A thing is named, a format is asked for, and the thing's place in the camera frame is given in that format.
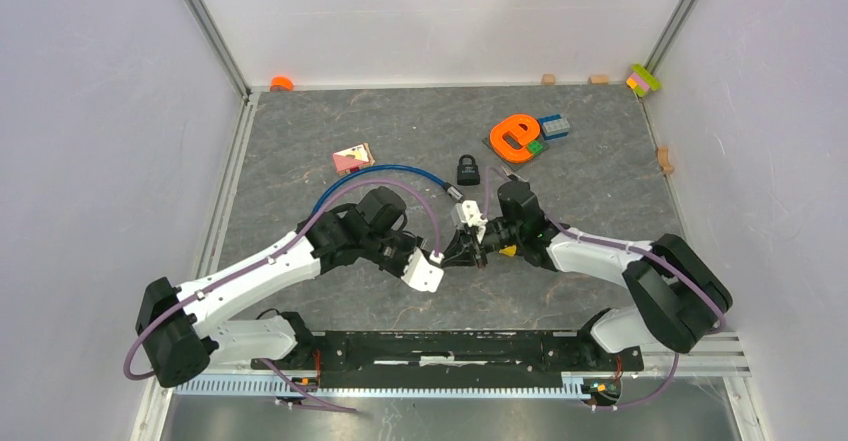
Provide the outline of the yellow padlock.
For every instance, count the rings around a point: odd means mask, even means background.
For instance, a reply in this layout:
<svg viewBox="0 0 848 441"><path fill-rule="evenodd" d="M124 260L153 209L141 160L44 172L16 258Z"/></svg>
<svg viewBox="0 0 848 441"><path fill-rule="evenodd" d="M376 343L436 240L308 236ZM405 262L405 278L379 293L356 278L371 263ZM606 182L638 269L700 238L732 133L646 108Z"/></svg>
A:
<svg viewBox="0 0 848 441"><path fill-rule="evenodd" d="M518 254L518 247L516 245L508 245L501 248L499 253L508 257L514 257Z"/></svg>

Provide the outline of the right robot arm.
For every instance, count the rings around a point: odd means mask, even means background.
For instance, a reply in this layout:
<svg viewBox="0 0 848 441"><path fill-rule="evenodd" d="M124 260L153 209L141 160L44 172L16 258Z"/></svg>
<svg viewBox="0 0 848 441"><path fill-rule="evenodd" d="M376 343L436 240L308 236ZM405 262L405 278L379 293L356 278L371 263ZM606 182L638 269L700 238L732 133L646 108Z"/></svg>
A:
<svg viewBox="0 0 848 441"><path fill-rule="evenodd" d="M454 206L456 233L444 266L482 268L489 254L513 247L532 266L626 289L632 307L609 308L584 325L588 335L579 339L577 353L585 366L602 369L619 352L649 343L685 354L724 326L732 295L680 236L626 241L588 234L556 221L520 180L501 185L497 198L501 213L495 218L470 199Z"/></svg>

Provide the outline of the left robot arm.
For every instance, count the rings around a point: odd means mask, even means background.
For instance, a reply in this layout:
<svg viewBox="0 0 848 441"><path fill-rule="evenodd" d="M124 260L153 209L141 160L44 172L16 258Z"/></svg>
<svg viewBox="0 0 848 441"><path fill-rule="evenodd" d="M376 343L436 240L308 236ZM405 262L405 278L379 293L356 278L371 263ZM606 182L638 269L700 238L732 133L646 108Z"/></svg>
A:
<svg viewBox="0 0 848 441"><path fill-rule="evenodd" d="M271 246L199 279L173 284L161 277L142 295L137 338L124 361L130 380L155 378L163 388L184 384L213 363L265 358L306 366L314 342L293 321L238 321L236 315L297 283L367 260L423 292L435 291L444 260L441 245L426 250L405 229L401 183L375 180L359 202L330 198Z"/></svg>

